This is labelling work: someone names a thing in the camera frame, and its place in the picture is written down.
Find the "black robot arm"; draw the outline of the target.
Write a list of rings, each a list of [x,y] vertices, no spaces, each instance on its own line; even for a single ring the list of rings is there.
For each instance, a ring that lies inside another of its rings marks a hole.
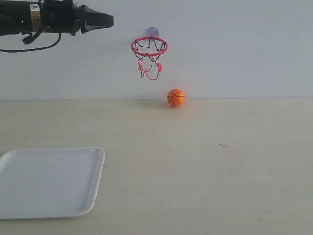
[[[75,35],[114,26],[114,16],[72,0],[2,0],[0,34],[63,33]]]

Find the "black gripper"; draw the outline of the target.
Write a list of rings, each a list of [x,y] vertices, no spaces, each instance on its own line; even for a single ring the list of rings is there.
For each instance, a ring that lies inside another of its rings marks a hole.
[[[41,0],[41,21],[44,33],[64,33],[75,36],[114,26],[114,16],[95,11],[72,0]]]

